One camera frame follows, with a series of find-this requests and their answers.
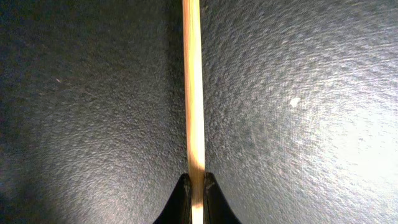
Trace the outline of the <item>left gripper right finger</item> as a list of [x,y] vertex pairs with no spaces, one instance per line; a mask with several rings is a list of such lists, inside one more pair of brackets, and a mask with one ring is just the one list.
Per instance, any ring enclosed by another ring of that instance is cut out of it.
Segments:
[[241,224],[229,206],[214,174],[205,174],[204,223],[206,224]]

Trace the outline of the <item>wooden chopstick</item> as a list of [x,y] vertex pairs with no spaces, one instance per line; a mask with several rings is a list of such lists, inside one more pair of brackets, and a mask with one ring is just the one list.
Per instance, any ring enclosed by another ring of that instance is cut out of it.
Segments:
[[204,223],[205,131],[199,0],[183,0],[183,54],[188,173],[192,183],[192,223]]

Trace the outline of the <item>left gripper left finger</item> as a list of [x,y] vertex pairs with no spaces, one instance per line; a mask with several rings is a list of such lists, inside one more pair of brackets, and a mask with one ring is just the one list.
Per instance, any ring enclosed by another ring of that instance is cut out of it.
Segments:
[[191,224],[192,186],[188,174],[182,174],[164,209],[153,224]]

